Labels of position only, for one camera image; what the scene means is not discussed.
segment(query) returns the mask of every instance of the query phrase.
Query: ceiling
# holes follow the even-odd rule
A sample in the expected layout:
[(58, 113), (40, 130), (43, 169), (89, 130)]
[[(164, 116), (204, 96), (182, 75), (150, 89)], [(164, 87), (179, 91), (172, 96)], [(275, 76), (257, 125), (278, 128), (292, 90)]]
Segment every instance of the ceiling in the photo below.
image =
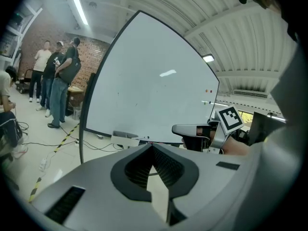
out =
[[(83, 25), (72, 0), (43, 1), (67, 32), (108, 43), (137, 10), (143, 10), (183, 35), (201, 55), (214, 55), (209, 66), (220, 81), (218, 103), (281, 116), (269, 93), (296, 43), (279, 14), (251, 0), (245, 5), (238, 0), (81, 0), (89, 26)], [(80, 30), (74, 30), (77, 24)], [(234, 95), (234, 90), (263, 92), (267, 98)]]

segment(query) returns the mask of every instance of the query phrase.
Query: hand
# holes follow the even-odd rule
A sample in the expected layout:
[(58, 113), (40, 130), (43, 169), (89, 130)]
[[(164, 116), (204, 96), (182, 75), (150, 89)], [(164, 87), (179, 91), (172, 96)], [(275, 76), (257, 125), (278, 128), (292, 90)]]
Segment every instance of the hand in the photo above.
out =
[[(210, 139), (211, 142), (214, 139), (215, 131), (210, 132)], [(197, 128), (196, 135), (202, 135), (202, 128)], [(222, 148), (224, 155), (241, 155), (245, 156), (249, 152), (249, 146), (245, 145), (242, 142), (236, 141), (231, 136), (227, 138), (225, 143), (223, 144)]]
[(58, 68), (60, 66), (59, 60), (55, 61), (54, 65), (56, 66), (56, 68)]
[(55, 77), (55, 78), (57, 77), (57, 75), (58, 75), (59, 72), (60, 72), (60, 71), (59, 71), (59, 69), (57, 68), (57, 69), (56, 69), (56, 72), (55, 72), (55, 74), (54, 74), (54, 77)]

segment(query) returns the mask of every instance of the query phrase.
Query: brick wall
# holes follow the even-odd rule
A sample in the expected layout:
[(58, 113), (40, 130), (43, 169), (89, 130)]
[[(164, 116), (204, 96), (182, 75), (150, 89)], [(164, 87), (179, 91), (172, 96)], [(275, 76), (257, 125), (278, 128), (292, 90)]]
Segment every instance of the brick wall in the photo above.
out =
[[(67, 34), (60, 29), (55, 21), (47, 10), (43, 9), (31, 25), (23, 39), (21, 47), (23, 57), (20, 62), (18, 76), (21, 77), (27, 69), (33, 68), (35, 63), (34, 57), (38, 50), (43, 48), (46, 40), (51, 42), (51, 52), (54, 52), (56, 42), (63, 41), (64, 47), (62, 52), (65, 53), (70, 40), (77, 36), (80, 38), (78, 52), (81, 61), (81, 70), (75, 77), (72, 85), (85, 90), (87, 87), (86, 81), (89, 79), (91, 73), (96, 73), (103, 56), (109, 48), (109, 44), (93, 38)], [(83, 95), (74, 95), (74, 97), (74, 100), (71, 102), (74, 106), (78, 105), (83, 99)]]

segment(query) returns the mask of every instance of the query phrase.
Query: white t-shirt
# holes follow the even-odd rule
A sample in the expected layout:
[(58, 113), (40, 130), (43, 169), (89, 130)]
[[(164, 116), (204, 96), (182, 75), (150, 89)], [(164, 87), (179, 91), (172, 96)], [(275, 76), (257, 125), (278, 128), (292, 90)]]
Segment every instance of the white t-shirt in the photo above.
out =
[(49, 50), (39, 50), (35, 58), (37, 59), (33, 70), (37, 70), (40, 72), (44, 72), (46, 67), (46, 63), (51, 56), (51, 52)]
[(0, 113), (4, 112), (2, 105), (2, 96), (10, 96), (11, 76), (0, 70)]

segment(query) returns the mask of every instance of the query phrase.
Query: vent grille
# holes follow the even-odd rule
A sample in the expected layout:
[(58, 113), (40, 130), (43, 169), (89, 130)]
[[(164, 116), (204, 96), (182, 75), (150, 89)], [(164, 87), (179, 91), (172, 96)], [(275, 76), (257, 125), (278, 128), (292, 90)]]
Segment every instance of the vent grille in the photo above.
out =
[(253, 98), (262, 98), (262, 99), (268, 98), (268, 95), (266, 93), (259, 91), (234, 90), (233, 94), (246, 97), (253, 97)]

